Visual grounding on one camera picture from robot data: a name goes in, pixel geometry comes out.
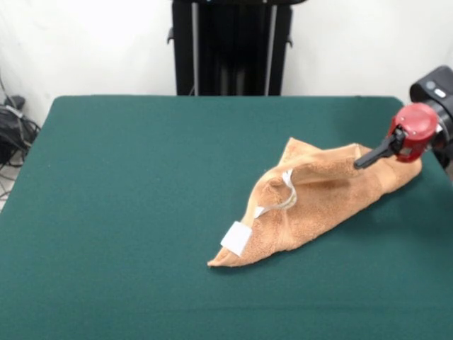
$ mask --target white loop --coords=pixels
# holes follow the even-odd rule
[[[286,186],[291,189],[291,194],[289,198],[280,204],[270,205],[268,207],[256,207],[254,218],[258,218],[261,215],[266,214],[269,210],[279,210],[279,209],[290,209],[297,202],[297,192],[296,188],[291,182],[292,169],[285,171],[282,174],[282,179],[285,182]]]

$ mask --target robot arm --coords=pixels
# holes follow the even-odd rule
[[[364,169],[382,157],[413,162],[424,151],[453,158],[453,71],[441,66],[411,86],[412,104],[392,119],[386,138],[355,162]]]

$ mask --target terry cloth towel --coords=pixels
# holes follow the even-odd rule
[[[207,265],[245,266],[278,251],[296,249],[404,186],[421,171],[420,160],[404,164],[395,157],[356,170],[354,161],[368,151],[359,144],[321,150],[291,138],[279,164],[252,190],[241,220],[251,228],[251,236],[241,255],[222,247]],[[288,200],[292,190],[284,181],[285,173],[295,187],[295,202]],[[257,208],[281,203],[287,204],[255,218]]]

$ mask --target cable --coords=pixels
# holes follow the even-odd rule
[[[14,182],[16,180],[15,178],[8,177],[8,176],[5,176],[3,174],[0,174],[0,177],[2,177],[3,179],[6,179],[7,181],[11,181],[11,182]]]
[[[9,96],[8,91],[1,78],[0,70],[0,91],[3,91],[6,100],[0,104],[0,171],[5,166],[20,168],[30,151],[41,127],[30,118],[25,117],[21,109],[25,105],[25,99],[21,96]],[[12,163],[12,159],[21,163]],[[0,179],[14,182],[13,177],[0,174]],[[0,182],[3,193],[0,194],[0,201],[5,201],[11,191],[7,191],[5,185]]]
[[[2,194],[0,195],[0,199],[3,198],[3,197],[5,197],[5,196],[7,196],[7,195],[9,195],[10,193],[11,193],[11,190],[10,190],[10,191],[5,191],[4,193],[2,193]]]

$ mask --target table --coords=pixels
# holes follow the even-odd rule
[[[450,339],[453,190],[418,178],[315,242],[208,268],[289,137],[376,146],[393,98],[58,98],[0,215],[0,338]]]

